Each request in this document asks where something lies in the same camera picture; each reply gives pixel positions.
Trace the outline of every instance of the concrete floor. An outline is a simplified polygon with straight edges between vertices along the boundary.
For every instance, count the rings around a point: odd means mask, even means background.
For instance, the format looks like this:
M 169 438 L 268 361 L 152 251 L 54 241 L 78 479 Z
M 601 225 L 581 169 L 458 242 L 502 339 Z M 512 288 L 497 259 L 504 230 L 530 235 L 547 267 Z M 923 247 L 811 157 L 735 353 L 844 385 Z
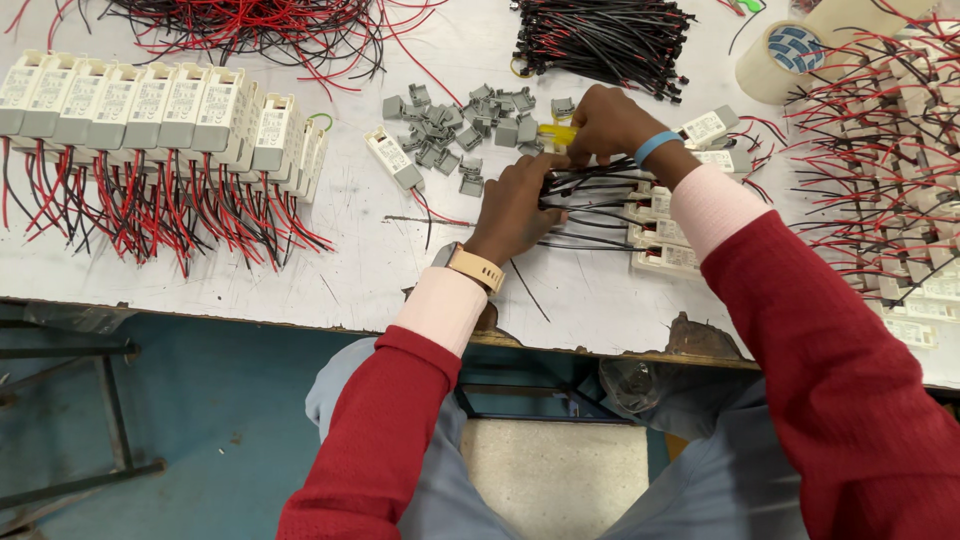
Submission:
M 319 446 L 303 398 L 326 361 L 362 336 L 153 314 L 134 316 L 115 336 L 143 348 L 132 365 L 114 364 L 134 458 L 144 464 L 163 457 L 169 468 L 162 477 L 111 486 L 52 514 L 34 538 L 273 538 L 279 511 L 302 485 Z M 25 346 L 21 337 L 0 331 L 0 347 Z M 471 347 L 467 361 L 509 363 L 523 354 Z M 570 355 L 545 360 L 573 362 Z M 53 363 L 9 360 L 0 363 L 0 377 L 9 372 L 18 380 Z M 563 413 L 559 400 L 549 401 L 474 406 Z M 647 442 L 652 480 L 668 459 L 661 433 L 647 430 Z M 110 468 L 92 365 L 23 391 L 14 406 L 0 410 L 0 496 Z M 12 516 L 0 512 L 0 523 Z

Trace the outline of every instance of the blue wristband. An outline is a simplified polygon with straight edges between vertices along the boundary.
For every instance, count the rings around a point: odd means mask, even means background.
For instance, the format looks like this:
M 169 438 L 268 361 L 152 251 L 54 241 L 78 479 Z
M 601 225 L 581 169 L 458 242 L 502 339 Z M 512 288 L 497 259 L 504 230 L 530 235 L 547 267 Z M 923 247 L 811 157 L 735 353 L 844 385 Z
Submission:
M 639 148 L 636 149 L 636 154 L 634 154 L 634 161 L 636 166 L 643 169 L 643 161 L 646 160 L 654 150 L 657 150 L 660 145 L 668 140 L 679 140 L 684 142 L 684 138 L 673 133 L 673 132 L 662 132 L 650 137 L 646 142 L 643 143 Z

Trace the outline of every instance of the red long-sleeve shirt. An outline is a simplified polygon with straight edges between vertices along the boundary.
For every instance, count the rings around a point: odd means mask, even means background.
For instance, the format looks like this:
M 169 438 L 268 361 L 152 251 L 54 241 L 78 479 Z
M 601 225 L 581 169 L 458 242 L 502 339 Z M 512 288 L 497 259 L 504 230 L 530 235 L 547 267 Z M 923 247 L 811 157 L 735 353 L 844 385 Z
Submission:
M 720 244 L 701 271 L 766 374 L 810 538 L 960 534 L 960 427 L 850 287 L 773 211 Z M 399 327 L 376 347 L 344 388 L 278 539 L 399 538 L 460 359 Z

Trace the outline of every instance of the tape roll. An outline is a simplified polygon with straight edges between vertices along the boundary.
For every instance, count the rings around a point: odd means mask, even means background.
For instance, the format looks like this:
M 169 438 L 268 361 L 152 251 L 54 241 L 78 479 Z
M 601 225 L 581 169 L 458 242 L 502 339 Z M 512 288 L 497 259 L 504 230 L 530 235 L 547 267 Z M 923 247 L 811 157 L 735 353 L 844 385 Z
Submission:
M 782 105 L 791 92 L 809 85 L 811 69 L 827 63 L 824 41 L 809 26 L 797 21 L 776 22 L 736 63 L 740 88 L 760 103 Z

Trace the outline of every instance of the yellow tool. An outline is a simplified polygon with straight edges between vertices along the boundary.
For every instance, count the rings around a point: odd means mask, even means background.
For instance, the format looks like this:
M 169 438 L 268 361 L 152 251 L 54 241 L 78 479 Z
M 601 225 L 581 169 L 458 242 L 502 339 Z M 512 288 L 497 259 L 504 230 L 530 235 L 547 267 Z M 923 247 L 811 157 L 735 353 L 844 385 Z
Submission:
M 577 136 L 580 128 L 571 128 L 570 126 L 555 126 L 553 124 L 540 124 L 538 133 L 540 136 L 553 140 L 554 144 L 569 146 L 573 143 L 573 138 Z

